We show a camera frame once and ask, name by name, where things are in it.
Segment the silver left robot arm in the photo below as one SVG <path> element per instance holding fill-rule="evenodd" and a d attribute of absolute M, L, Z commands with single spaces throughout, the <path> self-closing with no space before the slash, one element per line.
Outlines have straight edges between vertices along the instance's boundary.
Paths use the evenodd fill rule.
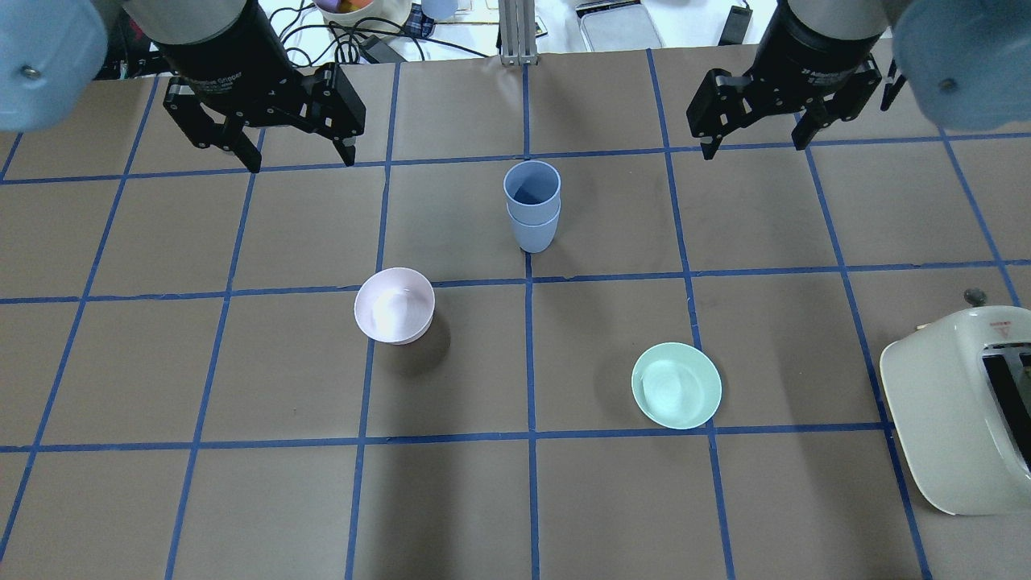
<path fill-rule="evenodd" d="M 4 1 L 2 129 L 45 130 L 68 117 L 106 62 L 121 15 L 168 63 L 163 106 L 194 147 L 233 153 L 257 173 L 262 156 L 246 128 L 295 127 L 356 161 L 366 107 L 342 66 L 295 68 L 257 1 Z"/>

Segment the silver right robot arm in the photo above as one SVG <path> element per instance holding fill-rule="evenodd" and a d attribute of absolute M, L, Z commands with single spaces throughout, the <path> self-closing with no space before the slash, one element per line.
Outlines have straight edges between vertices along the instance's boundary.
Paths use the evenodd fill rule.
<path fill-rule="evenodd" d="M 882 110 L 912 89 L 918 109 L 950 130 L 1029 120 L 1027 1 L 780 1 L 741 76 L 707 71 L 686 109 L 704 158 L 771 115 L 800 114 L 803 150 L 835 122 Z"/>

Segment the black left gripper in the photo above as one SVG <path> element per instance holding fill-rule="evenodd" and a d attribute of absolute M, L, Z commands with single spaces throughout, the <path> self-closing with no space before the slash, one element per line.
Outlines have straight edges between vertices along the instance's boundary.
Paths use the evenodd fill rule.
<path fill-rule="evenodd" d="M 257 175 L 262 155 L 246 128 L 295 127 L 329 140 L 347 168 L 356 164 L 366 106 L 342 66 L 302 73 L 257 2 L 244 1 L 206 38 L 154 44 L 175 73 L 164 109 L 194 147 L 232 153 Z"/>

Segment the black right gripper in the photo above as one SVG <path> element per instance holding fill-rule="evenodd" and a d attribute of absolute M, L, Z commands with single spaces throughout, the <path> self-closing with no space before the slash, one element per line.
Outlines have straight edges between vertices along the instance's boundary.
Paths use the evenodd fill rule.
<path fill-rule="evenodd" d="M 801 114 L 792 129 L 797 151 L 833 122 L 857 118 L 882 82 L 872 55 L 882 35 L 880 1 L 778 1 L 750 69 L 711 69 L 686 109 L 703 158 L 771 115 Z"/>

